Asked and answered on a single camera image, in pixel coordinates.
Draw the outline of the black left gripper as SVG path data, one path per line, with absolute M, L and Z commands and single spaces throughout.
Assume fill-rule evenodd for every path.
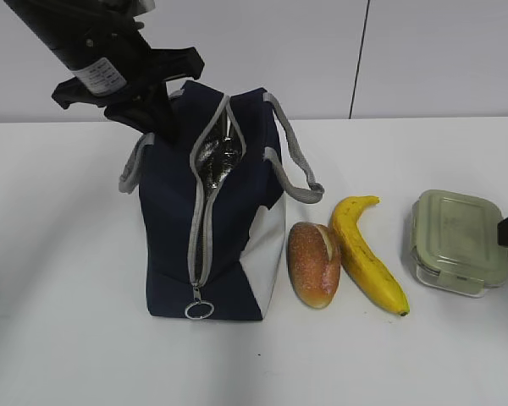
M 168 98 L 169 81 L 199 79 L 205 63 L 194 47 L 154 49 L 136 22 L 117 12 L 89 20 L 90 28 L 63 54 L 74 77 L 60 83 L 53 100 L 67 109 L 75 103 L 103 107 L 107 119 L 164 141 L 179 138 Z

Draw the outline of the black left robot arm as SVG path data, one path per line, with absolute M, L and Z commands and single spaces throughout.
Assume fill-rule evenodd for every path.
M 103 110 L 107 119 L 154 133 L 173 144 L 179 124 L 167 83 L 197 80 L 204 62 L 194 47 L 155 49 L 141 35 L 136 16 L 153 1 L 9 1 L 8 7 L 72 73 L 53 100 Z

